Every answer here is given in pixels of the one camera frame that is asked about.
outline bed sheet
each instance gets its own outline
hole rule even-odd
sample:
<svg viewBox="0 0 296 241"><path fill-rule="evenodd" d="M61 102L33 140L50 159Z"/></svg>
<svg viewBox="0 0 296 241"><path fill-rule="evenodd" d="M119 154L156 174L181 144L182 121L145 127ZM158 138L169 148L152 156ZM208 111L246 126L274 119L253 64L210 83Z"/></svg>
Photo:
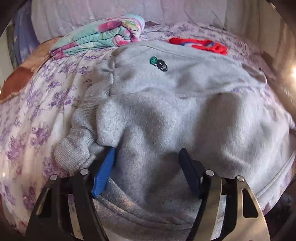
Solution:
<svg viewBox="0 0 296 241"><path fill-rule="evenodd" d="M144 29L140 40L167 41L171 37L207 38L220 42L234 60L262 68L275 78L260 57L258 47L223 30L203 24L179 23ZM70 132L71 117L95 78L93 69L109 58L114 48L89 50L49 60L32 77L23 92L0 105L0 194L14 217L16 229L25 233L33 206L52 174L70 175L53 158L55 146ZM281 105L268 85L249 88L266 102ZM294 176L291 154L281 176L272 183L272 198L258 200L264 212L277 202Z"/></svg>

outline red cloth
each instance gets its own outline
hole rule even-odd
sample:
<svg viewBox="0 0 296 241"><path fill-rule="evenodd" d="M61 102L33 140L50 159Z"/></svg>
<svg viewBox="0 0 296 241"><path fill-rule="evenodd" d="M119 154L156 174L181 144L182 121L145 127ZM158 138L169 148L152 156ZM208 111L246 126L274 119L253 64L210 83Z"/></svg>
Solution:
<svg viewBox="0 0 296 241"><path fill-rule="evenodd" d="M199 39L171 38L169 39L169 42L171 44L190 46L192 48L211 51L211 52L219 53L223 55L227 55L228 53L227 47L209 39L199 40Z"/></svg>

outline fabric fold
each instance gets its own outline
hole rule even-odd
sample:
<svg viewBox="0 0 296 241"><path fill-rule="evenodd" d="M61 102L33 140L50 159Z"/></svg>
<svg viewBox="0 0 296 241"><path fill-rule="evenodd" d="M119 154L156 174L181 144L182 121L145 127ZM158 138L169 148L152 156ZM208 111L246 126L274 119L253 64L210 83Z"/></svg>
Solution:
<svg viewBox="0 0 296 241"><path fill-rule="evenodd" d="M134 14L99 20L62 37L50 49L50 55L54 59L60 59L84 50L137 42L144 27L144 19Z"/></svg>

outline pink flower print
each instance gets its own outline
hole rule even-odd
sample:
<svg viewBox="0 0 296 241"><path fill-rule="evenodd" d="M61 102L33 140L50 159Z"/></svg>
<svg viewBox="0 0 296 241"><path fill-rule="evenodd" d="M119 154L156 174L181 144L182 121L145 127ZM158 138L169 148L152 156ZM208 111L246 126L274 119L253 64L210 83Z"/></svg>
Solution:
<svg viewBox="0 0 296 241"><path fill-rule="evenodd" d="M112 42L115 46L121 46L128 44L130 40L124 40L124 38L121 35L116 35L113 37Z"/></svg>
<svg viewBox="0 0 296 241"><path fill-rule="evenodd" d="M121 25L121 21L109 21L106 23L102 23L98 26L98 32L99 33L106 32L110 29L117 28L120 25Z"/></svg>

